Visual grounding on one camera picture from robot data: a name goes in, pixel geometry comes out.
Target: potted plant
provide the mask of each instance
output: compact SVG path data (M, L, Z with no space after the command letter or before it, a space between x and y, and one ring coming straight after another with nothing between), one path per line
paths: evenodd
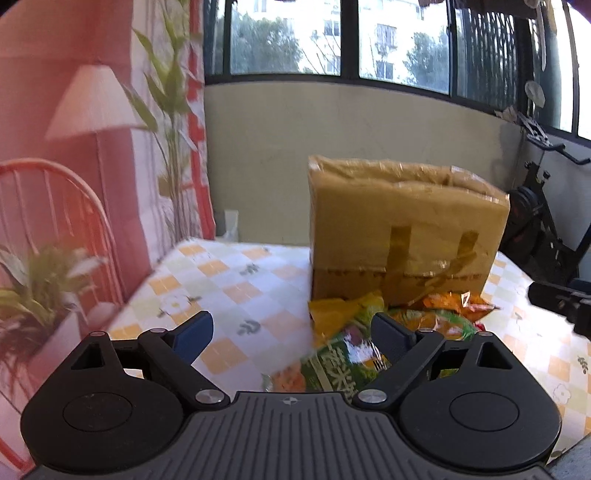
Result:
M26 401L80 342L78 295L93 288L90 274L104 262L83 248L46 245L22 261L0 247L0 268L11 284L0 288L0 368L8 373L2 387L8 387L10 398L16 398L20 387ZM31 369L31 361L48 342L55 344L49 352L53 354L44 355L36 362L38 368Z

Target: table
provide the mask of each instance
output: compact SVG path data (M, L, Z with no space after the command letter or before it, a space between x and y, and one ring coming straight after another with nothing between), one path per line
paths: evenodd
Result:
M563 418L551 459L591 432L591 342L529 304L531 279L497 253L483 297L499 307L483 322L554 399ZM262 375L309 353L310 251L305 247L186 241L171 251L112 323L113 339L174 329L201 310L214 318L193 366L233 397L262 390Z

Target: wall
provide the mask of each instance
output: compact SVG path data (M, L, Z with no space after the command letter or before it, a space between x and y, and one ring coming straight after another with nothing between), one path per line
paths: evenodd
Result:
M576 158L591 157L591 148L550 137L552 143L566 144L566 151ZM540 162L541 152L527 144L524 159ZM551 177L544 186L548 206L564 244L575 249L591 223L591 164L577 166L558 153L547 153L541 165ZM525 176L523 161L516 169L516 184ZM591 281L591 252L579 265L581 278Z
M316 82L206 87L216 210L239 211L242 241L305 245L311 154L456 165L506 188L516 125L419 95Z

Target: red chair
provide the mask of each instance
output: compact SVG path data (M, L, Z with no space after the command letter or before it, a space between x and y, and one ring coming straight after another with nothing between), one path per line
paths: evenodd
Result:
M93 287L78 296L68 294L74 308L35 353L27 371L17 372L19 388L10 395L3 380L12 374L9 380L13 381L14 371L7 373L8 364L0 368L0 462L22 471L30 460L26 453L23 458L26 447L18 434L20 412L80 339L88 331L105 327L123 299L113 233L103 206L88 184L63 165L40 158L0 163L0 245L21 259L37 255L44 245L64 251L84 248L88 257L100 259L88 274ZM10 288L8 281L6 275L0 276L0 287ZM16 430L17 435L7 434L9 430Z

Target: cardboard box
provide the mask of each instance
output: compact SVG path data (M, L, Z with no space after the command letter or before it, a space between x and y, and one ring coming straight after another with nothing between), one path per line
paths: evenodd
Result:
M509 197L456 167L310 157L312 299L484 287Z

